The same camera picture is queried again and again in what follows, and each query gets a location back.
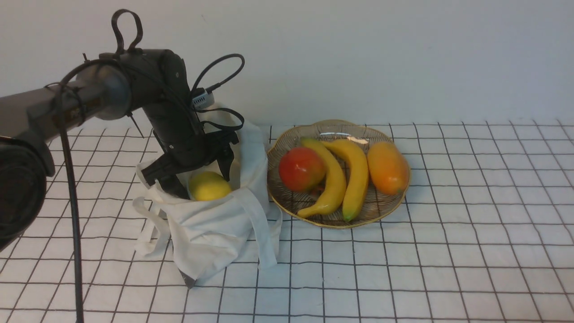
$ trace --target fruit bowl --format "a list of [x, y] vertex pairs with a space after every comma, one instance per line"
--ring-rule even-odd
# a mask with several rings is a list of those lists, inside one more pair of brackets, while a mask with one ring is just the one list
[[[297, 212], [299, 210], [313, 205], [317, 198], [310, 194], [297, 193], [287, 189], [279, 176], [279, 162], [283, 155], [289, 150], [301, 145], [300, 140], [302, 137], [311, 137], [324, 141], [352, 138], [365, 153], [369, 150], [370, 144], [380, 141], [392, 142], [391, 138], [380, 131], [342, 120], [324, 120], [308, 126], [297, 126], [284, 132], [267, 153], [269, 159], [267, 167], [267, 189], [273, 201], [291, 216], [324, 228], [353, 228], [379, 221], [395, 211], [404, 200], [408, 185], [402, 194], [391, 196], [377, 191], [372, 181], [369, 180], [369, 187], [364, 204], [359, 215], [352, 221], [345, 222], [345, 220], [343, 220], [341, 207], [334, 213], [326, 216], [315, 215], [308, 218], [298, 216]], [[349, 168], [342, 159], [336, 158], [343, 168], [348, 182], [350, 175]]]

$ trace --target black cable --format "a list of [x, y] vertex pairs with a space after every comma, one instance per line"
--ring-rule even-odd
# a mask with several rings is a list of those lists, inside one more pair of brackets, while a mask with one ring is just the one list
[[[212, 92], [214, 89], [220, 87], [221, 85], [225, 84], [230, 79], [235, 77], [237, 74], [239, 74], [239, 72], [241, 72], [241, 70], [243, 69], [243, 66], [245, 64], [245, 59], [243, 58], [242, 55], [230, 54], [230, 55], [220, 57], [219, 59], [215, 60], [210, 65], [208, 65], [201, 72], [201, 74], [197, 78], [195, 84], [193, 85], [192, 91], [190, 92], [190, 96], [191, 96], [191, 93], [193, 93], [193, 91], [195, 91], [197, 89], [197, 86], [199, 85], [199, 82], [201, 81], [203, 76], [213, 66], [217, 65], [221, 61], [224, 61], [224, 60], [232, 58], [232, 57], [240, 58], [241, 59], [241, 66], [233, 74], [231, 74], [229, 77], [227, 77], [225, 80], [208, 87], [207, 91]], [[54, 85], [54, 84], [60, 85], [60, 88], [58, 89], [58, 92], [55, 95], [55, 108], [56, 108], [56, 114], [58, 115], [58, 122], [59, 122], [58, 129], [60, 132], [60, 139], [62, 142], [62, 148], [63, 148], [63, 152], [64, 152], [64, 163], [65, 163], [66, 174], [67, 174], [67, 178], [68, 178], [69, 200], [70, 200], [70, 209], [71, 209], [71, 215], [72, 215], [74, 278], [75, 278], [75, 293], [76, 293], [75, 301], [76, 301], [76, 322], [77, 323], [84, 323], [84, 305], [83, 305], [83, 290], [82, 290], [82, 245], [80, 242], [80, 216], [79, 216], [79, 208], [78, 208], [78, 202], [77, 202], [76, 179], [75, 179], [74, 173], [73, 173], [72, 153], [71, 153], [71, 149], [70, 149], [70, 145], [69, 145], [68, 132], [67, 132], [67, 127], [65, 124], [65, 118], [64, 118], [64, 113], [63, 113], [63, 95], [64, 95], [64, 89], [68, 89], [68, 90], [72, 91], [72, 93], [74, 94], [74, 96], [78, 100], [78, 104], [80, 105], [80, 114], [81, 114], [81, 118], [82, 118], [82, 121], [80, 124], [82, 124], [86, 120], [86, 115], [85, 115], [85, 110], [83, 107], [82, 100], [80, 99], [80, 97], [77, 93], [77, 90], [70, 88], [68, 86], [68, 83], [72, 80], [72, 78], [74, 76], [76, 76], [82, 70], [85, 70], [86, 68], [88, 68], [90, 66], [94, 66], [94, 65], [98, 65], [98, 64], [114, 65], [114, 66], [118, 67], [120, 70], [122, 70], [122, 72], [124, 74], [126, 74], [126, 77], [128, 79], [130, 79], [130, 78], [129, 78], [129, 75], [127, 75], [126, 70], [134, 71], [134, 72], [148, 78], [150, 81], [152, 81], [153, 83], [158, 85], [160, 88], [162, 88], [162, 90], [164, 90], [166, 92], [166, 94], [171, 97], [171, 99], [174, 101], [174, 103], [176, 103], [176, 106], [178, 106], [180, 109], [182, 109], [185, 112], [185, 115], [188, 116], [189, 121], [191, 123], [193, 123], [193, 119], [191, 118], [191, 116], [189, 114], [188, 106], [175, 93], [175, 91], [173, 91], [173, 89], [171, 87], [169, 87], [167, 84], [165, 84], [162, 80], [159, 80], [158, 78], [147, 73], [144, 70], [141, 70], [137, 67], [130, 66], [127, 64], [121, 64], [119, 61], [114, 60], [114, 59], [95, 59], [95, 60], [85, 61], [83, 64], [77, 66], [72, 71], [70, 71], [68, 74], [66, 74], [66, 76], [64, 78], [62, 78], [62, 80], [60, 82], [55, 82], [55, 83], [51, 83], [51, 84], [46, 85], [46, 87], [49, 87], [49, 86]], [[224, 108], [224, 107], [213, 109], [213, 110], [206, 110], [206, 111], [195, 111], [195, 109], [193, 108], [192, 105], [190, 105], [190, 108], [194, 112], [209, 112], [209, 111], [217, 111], [217, 110], [225, 111], [225, 112], [231, 113], [232, 115], [236, 116], [241, 122], [241, 125], [239, 125], [239, 126], [222, 126], [222, 125], [214, 124], [211, 121], [203, 121], [201, 123], [201, 124], [209, 123], [209, 124], [212, 124], [213, 126], [219, 128], [219, 129], [237, 130], [243, 126], [243, 123], [245, 121], [245, 119], [243, 118], [243, 116], [241, 114], [239, 114], [238, 112], [233, 111], [231, 109]]]
[[205, 74], [213, 67], [216, 66], [217, 64], [223, 62], [226, 59], [230, 59], [233, 57], [237, 57], [239, 59], [241, 59], [241, 65], [239, 66], [239, 68], [233, 72], [233, 74], [231, 74], [230, 76], [228, 76], [225, 80], [219, 82], [219, 83], [215, 83], [210, 87], [207, 87], [205, 90], [207, 93], [211, 93], [213, 92], [213, 90], [215, 90], [216, 88], [220, 87], [221, 85], [224, 85], [225, 83], [227, 83], [230, 79], [234, 78], [237, 76], [237, 74], [239, 74], [239, 72], [241, 72], [241, 70], [243, 69], [243, 66], [245, 66], [245, 57], [243, 57], [243, 55], [241, 54], [229, 54], [229, 55], [225, 55], [222, 56], [216, 60], [214, 60], [213, 62], [211, 62], [211, 64], [209, 64], [206, 68], [203, 69], [203, 71], [201, 71], [201, 73], [199, 74], [199, 76], [197, 77], [197, 79], [195, 80], [195, 83], [193, 84], [193, 86], [191, 87], [191, 92], [189, 93], [189, 103], [191, 105], [191, 99], [193, 99], [193, 95], [195, 93], [195, 91], [197, 90], [197, 87], [199, 86], [199, 82], [201, 82], [201, 79], [203, 79], [203, 76], [205, 76]]

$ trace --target red apple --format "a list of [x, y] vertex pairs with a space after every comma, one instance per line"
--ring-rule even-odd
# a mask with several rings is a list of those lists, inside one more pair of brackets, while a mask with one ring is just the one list
[[295, 192], [309, 192], [325, 177], [325, 164], [319, 155], [307, 147], [295, 147], [279, 161], [279, 176], [283, 184]]

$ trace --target banana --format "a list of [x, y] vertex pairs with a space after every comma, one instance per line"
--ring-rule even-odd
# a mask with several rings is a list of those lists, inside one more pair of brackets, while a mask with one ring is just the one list
[[330, 151], [341, 157], [349, 166], [351, 176], [343, 200], [343, 219], [347, 222], [356, 218], [363, 207], [369, 186], [369, 165], [363, 150], [347, 139], [322, 141]]
[[313, 138], [301, 138], [301, 144], [314, 150], [321, 157], [327, 167], [327, 179], [325, 181], [325, 191], [319, 196], [317, 202], [310, 207], [299, 210], [297, 215], [302, 218], [314, 216], [315, 214], [326, 216], [337, 211], [341, 203], [343, 203], [345, 189], [347, 188], [345, 174], [333, 154], [320, 141]]

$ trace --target lemon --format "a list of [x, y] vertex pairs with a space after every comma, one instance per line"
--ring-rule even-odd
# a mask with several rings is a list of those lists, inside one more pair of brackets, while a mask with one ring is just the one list
[[229, 183], [216, 172], [202, 172], [189, 180], [189, 193], [197, 201], [213, 201], [230, 192]]

